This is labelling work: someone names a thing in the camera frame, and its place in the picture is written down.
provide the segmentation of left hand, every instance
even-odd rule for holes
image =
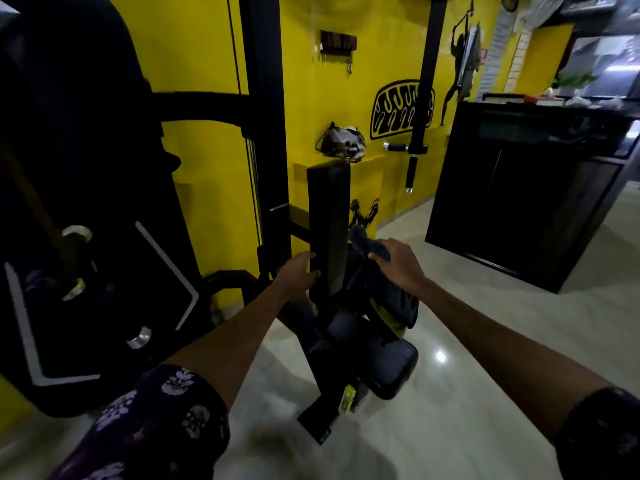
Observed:
[[[283,303],[303,295],[316,282],[320,271],[307,272],[307,262],[314,257],[310,251],[298,253],[282,267],[271,288]]]

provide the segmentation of sleeve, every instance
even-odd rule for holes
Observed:
[[[161,365],[108,405],[49,479],[209,480],[228,443],[227,407],[216,390]]]
[[[556,438],[564,480],[640,478],[640,400],[619,388],[588,396]]]

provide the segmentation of padded seat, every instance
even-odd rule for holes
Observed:
[[[393,399],[411,376],[418,350],[404,339],[386,341],[366,318],[333,306],[316,317],[327,343],[380,399]]]

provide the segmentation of handle grip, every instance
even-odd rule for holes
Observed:
[[[383,145],[384,149],[388,152],[405,152],[407,149],[406,144],[404,143],[387,143]]]
[[[409,158],[409,168],[406,170],[406,185],[404,191],[410,194],[413,192],[413,179],[415,178],[415,169],[418,167],[418,157],[411,156]]]

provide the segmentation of marble floor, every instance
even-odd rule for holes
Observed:
[[[432,201],[378,236],[409,243],[427,275],[470,305],[640,395],[637,186],[620,195],[557,295],[425,243]],[[560,478],[553,448],[427,307],[405,338],[420,352],[409,382],[389,402],[369,395],[320,447],[296,421],[318,394],[311,371],[295,336],[274,323],[231,413],[216,478]],[[27,463],[55,463],[86,425]],[[41,479],[45,469],[0,467],[0,479]]]

